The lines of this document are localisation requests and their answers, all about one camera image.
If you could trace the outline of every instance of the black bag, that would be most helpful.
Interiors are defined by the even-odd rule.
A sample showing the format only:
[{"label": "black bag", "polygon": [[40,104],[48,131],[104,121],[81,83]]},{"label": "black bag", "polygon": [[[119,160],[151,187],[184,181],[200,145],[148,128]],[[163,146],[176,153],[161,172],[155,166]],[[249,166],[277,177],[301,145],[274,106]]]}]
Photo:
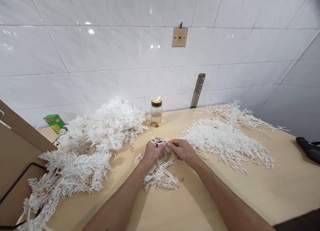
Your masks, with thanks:
[{"label": "black bag", "polygon": [[320,147],[316,146],[320,142],[309,143],[303,137],[297,137],[296,141],[309,159],[320,164]]}]

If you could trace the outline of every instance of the pile of white plastic parts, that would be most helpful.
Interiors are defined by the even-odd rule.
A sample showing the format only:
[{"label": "pile of white plastic parts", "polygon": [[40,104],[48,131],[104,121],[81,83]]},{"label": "pile of white plastic parts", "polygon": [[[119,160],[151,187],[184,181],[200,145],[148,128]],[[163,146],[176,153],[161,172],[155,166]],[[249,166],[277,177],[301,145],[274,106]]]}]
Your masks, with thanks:
[{"label": "pile of white plastic parts", "polygon": [[[40,158],[47,160],[48,173],[40,179],[30,179],[32,194],[24,201],[24,213],[27,222],[19,230],[51,230],[47,222],[55,212],[58,203],[64,197],[74,193],[93,193],[102,188],[107,179],[107,171],[111,169],[109,159],[129,141],[133,146],[139,133],[148,129],[143,122],[145,113],[132,107],[125,100],[111,100],[85,117],[77,117],[66,126],[59,137],[59,147],[46,152]],[[193,115],[204,116],[182,135],[199,153],[213,153],[220,161],[230,165],[235,171],[247,173],[240,161],[250,161],[258,165],[272,168],[273,159],[260,143],[245,136],[241,128],[250,129],[268,135],[266,128],[275,128],[251,115],[248,110],[240,110],[239,103],[205,107],[203,111]],[[167,140],[153,140],[154,145]],[[178,178],[168,170],[174,164],[167,160],[169,149],[166,149],[155,166],[143,180],[143,187],[148,189],[160,187],[177,189]],[[136,158],[136,165],[143,155]],[[38,210],[39,215],[32,218]]]}]

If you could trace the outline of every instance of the white ceramic tile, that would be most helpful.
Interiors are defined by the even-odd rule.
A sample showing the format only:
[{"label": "white ceramic tile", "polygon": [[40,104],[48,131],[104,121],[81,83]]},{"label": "white ceramic tile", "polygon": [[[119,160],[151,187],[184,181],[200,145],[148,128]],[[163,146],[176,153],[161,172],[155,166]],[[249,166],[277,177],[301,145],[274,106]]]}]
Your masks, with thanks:
[{"label": "white ceramic tile", "polygon": [[219,70],[219,65],[209,65],[209,66],[202,66],[201,73],[205,73],[206,77],[204,79],[203,83],[203,91],[210,91],[210,90],[215,90],[215,85],[216,85],[216,76]]},{"label": "white ceramic tile", "polygon": [[[145,97],[145,106],[146,106],[147,114],[150,113],[151,101],[157,98],[158,98],[158,95]],[[178,109],[179,94],[165,95],[161,97],[161,100],[162,100],[162,112],[174,111]]]},{"label": "white ceramic tile", "polygon": [[132,106],[135,106],[138,110],[144,111],[144,112],[146,111],[144,97],[131,98],[131,99],[127,99],[127,101],[128,101]]},{"label": "white ceramic tile", "polygon": [[37,74],[29,68],[27,54],[9,26],[0,26],[0,76]]},{"label": "white ceramic tile", "polygon": [[49,106],[43,89],[39,75],[0,77],[0,99],[14,110]]},{"label": "white ceramic tile", "polygon": [[124,98],[120,71],[79,72],[69,75],[83,102]]},{"label": "white ceramic tile", "polygon": [[141,53],[144,68],[163,67],[166,55],[165,27],[141,27]]},{"label": "white ceramic tile", "polygon": [[261,120],[295,132],[312,140],[319,140],[320,120],[317,116],[266,102],[257,117]]},{"label": "white ceramic tile", "polygon": [[239,96],[239,99],[239,97],[235,95],[236,98],[234,100],[241,100],[243,104],[265,102],[276,87],[277,84],[239,88],[241,89],[242,96]]},{"label": "white ceramic tile", "polygon": [[141,28],[113,27],[120,69],[141,68]]},{"label": "white ceramic tile", "polygon": [[178,110],[189,109],[191,106],[191,101],[193,98],[193,93],[182,93],[179,95]]},{"label": "white ceramic tile", "polygon": [[120,72],[126,99],[146,96],[146,83],[142,69],[121,70]]},{"label": "white ceramic tile", "polygon": [[1,25],[44,25],[32,0],[0,0]]},{"label": "white ceramic tile", "polygon": [[287,28],[304,0],[266,0],[255,28]]},{"label": "white ceramic tile", "polygon": [[111,26],[106,0],[72,0],[80,25]]},{"label": "white ceramic tile", "polygon": [[299,60],[283,79],[283,84],[320,88],[320,60]]},{"label": "white ceramic tile", "polygon": [[74,87],[70,76],[67,73],[40,75],[45,90],[46,98],[51,105],[58,106],[82,103],[76,88]]},{"label": "white ceramic tile", "polygon": [[186,47],[172,47],[173,27],[167,27],[165,67],[185,66],[188,63],[187,46],[190,30],[191,28],[188,28]]},{"label": "white ceramic tile", "polygon": [[190,27],[193,9],[196,0],[169,0],[168,27],[178,27],[183,22],[183,27]]},{"label": "white ceramic tile", "polygon": [[276,84],[281,75],[286,71],[290,61],[265,62],[257,65],[253,76],[253,86]]},{"label": "white ceramic tile", "polygon": [[186,47],[172,47],[173,28],[167,28],[166,67],[209,65],[212,28],[188,28]]},{"label": "white ceramic tile", "polygon": [[319,97],[319,88],[279,84],[268,102],[301,112],[320,115]]},{"label": "white ceramic tile", "polygon": [[0,99],[14,110],[81,103],[67,73],[2,77]]},{"label": "white ceramic tile", "polygon": [[169,0],[139,0],[141,26],[167,26]]},{"label": "white ceramic tile", "polygon": [[251,29],[233,29],[229,37],[228,47],[225,50],[225,63],[242,63],[246,43],[251,34]]},{"label": "white ceramic tile", "polygon": [[233,100],[233,89],[201,92],[197,107],[225,104]]},{"label": "white ceramic tile", "polygon": [[160,85],[164,89],[165,95],[180,93],[183,69],[183,67],[166,67],[164,69],[164,78]]},{"label": "white ceramic tile", "polygon": [[245,105],[241,105],[240,109],[241,110],[244,110],[244,109],[250,110],[250,111],[252,111],[252,115],[255,116],[263,104],[264,104],[264,102],[245,104]]},{"label": "white ceramic tile", "polygon": [[204,91],[200,95],[197,107],[226,104],[234,100],[241,101],[242,104],[265,102],[273,90],[274,85],[264,85]]},{"label": "white ceramic tile", "polygon": [[196,0],[192,27],[213,27],[220,0]]},{"label": "white ceramic tile", "polygon": [[144,95],[178,94],[183,75],[183,67],[144,68]]},{"label": "white ceramic tile", "polygon": [[244,0],[234,27],[252,28],[266,0]]},{"label": "white ceramic tile", "polygon": [[320,35],[313,40],[308,49],[301,56],[300,60],[320,59]]},{"label": "white ceramic tile", "polygon": [[184,68],[180,93],[193,92],[196,86],[198,75],[205,73],[202,91],[215,90],[216,75],[219,65],[209,66],[188,66]]},{"label": "white ceramic tile", "polygon": [[234,27],[244,0],[221,0],[214,27]]},{"label": "white ceramic tile", "polygon": [[286,0],[271,25],[272,28],[287,28],[304,0]]},{"label": "white ceramic tile", "polygon": [[296,64],[297,61],[292,61],[287,69],[283,72],[283,74],[279,77],[277,83],[281,83],[282,80],[285,78],[285,76],[288,74],[288,72],[291,70],[291,68]]},{"label": "white ceramic tile", "polygon": [[232,36],[232,28],[214,28],[208,47],[208,64],[227,63],[226,50]]},{"label": "white ceramic tile", "polygon": [[264,63],[220,65],[213,90],[252,86],[256,72]]},{"label": "white ceramic tile", "polygon": [[166,111],[178,110],[179,96],[180,96],[179,94],[163,96],[162,111],[166,112]]},{"label": "white ceramic tile", "polygon": [[107,0],[113,26],[139,26],[139,0]]},{"label": "white ceramic tile", "polygon": [[319,30],[285,30],[282,39],[273,50],[268,61],[297,60],[318,35]]},{"label": "white ceramic tile", "polygon": [[30,67],[39,74],[66,72],[61,58],[45,27],[11,27],[27,53]]},{"label": "white ceramic tile", "polygon": [[186,62],[184,66],[211,64],[211,60],[208,58],[208,55],[206,55],[209,51],[211,34],[212,28],[190,28],[187,35],[187,45],[185,47]]},{"label": "white ceramic tile", "polygon": [[34,0],[46,25],[79,25],[71,0]]},{"label": "white ceramic tile", "polygon": [[260,15],[254,25],[255,28],[270,28],[281,12],[286,0],[266,0]]},{"label": "white ceramic tile", "polygon": [[193,92],[202,66],[184,67],[180,93]]},{"label": "white ceramic tile", "polygon": [[112,27],[81,27],[89,55],[96,71],[118,70]]},{"label": "white ceramic tile", "polygon": [[41,116],[35,108],[17,110],[15,112],[34,128],[44,128],[48,126],[48,124],[43,120],[43,116]]},{"label": "white ceramic tile", "polygon": [[305,0],[289,28],[320,28],[320,0]]},{"label": "white ceramic tile", "polygon": [[284,29],[252,29],[244,51],[239,54],[240,61],[267,61],[284,33]]},{"label": "white ceramic tile", "polygon": [[162,96],[166,94],[164,68],[144,68],[143,80],[145,87],[144,96]]},{"label": "white ceramic tile", "polygon": [[105,101],[84,103],[84,106],[87,110],[86,114],[94,113],[95,110],[98,110],[99,108],[101,108],[101,106],[105,103],[106,103]]},{"label": "white ceramic tile", "polygon": [[37,108],[42,116],[51,114],[58,114],[60,118],[67,124],[69,121],[75,119],[77,116],[83,117],[86,113],[86,108],[83,103],[63,106],[51,106]]},{"label": "white ceramic tile", "polygon": [[45,27],[0,28],[0,75],[67,72]]},{"label": "white ceramic tile", "polygon": [[47,28],[68,72],[93,71],[79,27],[48,26]]}]

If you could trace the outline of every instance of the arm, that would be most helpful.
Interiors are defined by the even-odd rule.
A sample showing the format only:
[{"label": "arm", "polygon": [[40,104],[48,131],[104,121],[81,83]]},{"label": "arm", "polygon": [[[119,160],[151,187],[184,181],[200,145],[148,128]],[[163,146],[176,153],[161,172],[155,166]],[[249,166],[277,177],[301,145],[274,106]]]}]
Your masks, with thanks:
[{"label": "arm", "polygon": [[273,230],[257,212],[240,199],[195,153],[186,140],[168,142],[176,158],[184,160],[199,176],[216,203],[221,217],[230,231]]},{"label": "arm", "polygon": [[166,144],[155,147],[147,143],[144,157],[121,187],[102,205],[83,231],[121,231],[129,224],[142,180],[154,166]]}]

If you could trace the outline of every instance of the small carton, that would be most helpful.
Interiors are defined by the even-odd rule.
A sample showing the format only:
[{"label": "small carton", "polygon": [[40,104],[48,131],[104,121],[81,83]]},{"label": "small carton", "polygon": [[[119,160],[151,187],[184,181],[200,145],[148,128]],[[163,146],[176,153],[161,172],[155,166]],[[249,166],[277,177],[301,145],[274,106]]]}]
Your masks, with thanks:
[{"label": "small carton", "polygon": [[61,129],[68,130],[66,127],[64,127],[65,123],[62,121],[58,114],[47,115],[43,119],[55,131],[55,133],[59,133]]}]

